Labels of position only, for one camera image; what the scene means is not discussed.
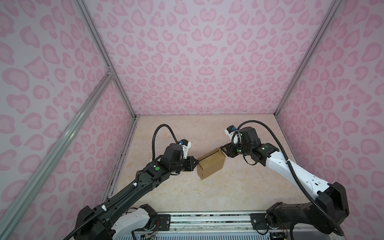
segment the beige table surface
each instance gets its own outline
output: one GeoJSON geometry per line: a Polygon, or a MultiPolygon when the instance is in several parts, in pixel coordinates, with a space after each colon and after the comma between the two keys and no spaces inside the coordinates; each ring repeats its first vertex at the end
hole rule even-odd
{"type": "MultiPolygon", "coordinates": [[[[168,124],[178,141],[190,141],[192,147],[188,155],[197,159],[230,142],[224,133],[228,126],[238,127],[247,120],[258,120],[268,125],[280,140],[288,157],[293,160],[283,133],[272,114],[143,116],[139,119],[117,190],[120,191],[133,181],[136,171],[149,163],[152,158],[152,136],[158,125],[168,124]]],[[[277,146],[263,126],[256,123],[248,123],[245,126],[254,127],[262,143],[270,142],[277,146]]],[[[162,127],[156,136],[156,156],[163,154],[172,142],[174,140],[170,132],[166,127],[162,127]]],[[[171,176],[143,196],[133,207],[149,204],[158,212],[266,210],[276,202],[293,204],[305,203],[308,200],[300,190],[273,170],[261,164],[250,166],[242,156],[237,156],[227,157],[223,169],[204,180],[199,178],[196,169],[193,172],[181,172],[178,176],[171,176]]]]}

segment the pink leopard print wall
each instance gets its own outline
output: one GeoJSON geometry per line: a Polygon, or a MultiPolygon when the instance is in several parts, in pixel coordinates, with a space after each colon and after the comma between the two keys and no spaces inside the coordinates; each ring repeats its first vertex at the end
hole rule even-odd
{"type": "Polygon", "coordinates": [[[348,240],[384,235],[383,12],[346,2],[278,119],[303,167],[345,186],[348,240]]]}
{"type": "Polygon", "coordinates": [[[0,2],[0,218],[105,73],[71,0],[0,2]]]}
{"type": "Polygon", "coordinates": [[[86,0],[137,114],[273,113],[331,0],[86,0]]]}
{"type": "Polygon", "coordinates": [[[10,239],[63,239],[101,202],[131,120],[110,83],[10,239]]]}

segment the cardboard box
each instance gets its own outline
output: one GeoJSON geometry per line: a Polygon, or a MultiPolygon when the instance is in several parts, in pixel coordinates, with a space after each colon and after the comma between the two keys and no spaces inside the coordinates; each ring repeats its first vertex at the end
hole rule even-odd
{"type": "Polygon", "coordinates": [[[223,168],[225,155],[218,147],[204,156],[199,157],[197,160],[199,160],[197,174],[201,180],[203,180],[223,168]]]}

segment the brown box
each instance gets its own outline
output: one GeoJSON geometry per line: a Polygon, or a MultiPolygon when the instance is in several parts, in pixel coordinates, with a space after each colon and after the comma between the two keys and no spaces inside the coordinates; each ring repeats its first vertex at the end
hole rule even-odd
{"type": "Polygon", "coordinates": [[[213,151],[199,157],[199,165],[197,166],[197,174],[203,180],[206,177],[214,174],[223,168],[225,155],[220,151],[220,148],[216,148],[213,151]]]}

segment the pink wall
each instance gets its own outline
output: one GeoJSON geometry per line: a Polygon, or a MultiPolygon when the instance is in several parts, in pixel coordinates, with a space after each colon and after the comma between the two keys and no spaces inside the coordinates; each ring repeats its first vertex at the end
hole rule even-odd
{"type": "Polygon", "coordinates": [[[62,239],[72,231],[78,212],[101,202],[130,122],[110,83],[10,239],[62,239]]]}
{"type": "Polygon", "coordinates": [[[137,114],[273,113],[331,0],[86,0],[137,114]]]}
{"type": "Polygon", "coordinates": [[[345,186],[348,240],[384,235],[383,12],[346,2],[278,119],[302,166],[345,186]]]}
{"type": "Polygon", "coordinates": [[[0,218],[106,69],[71,0],[0,3],[0,218]]]}

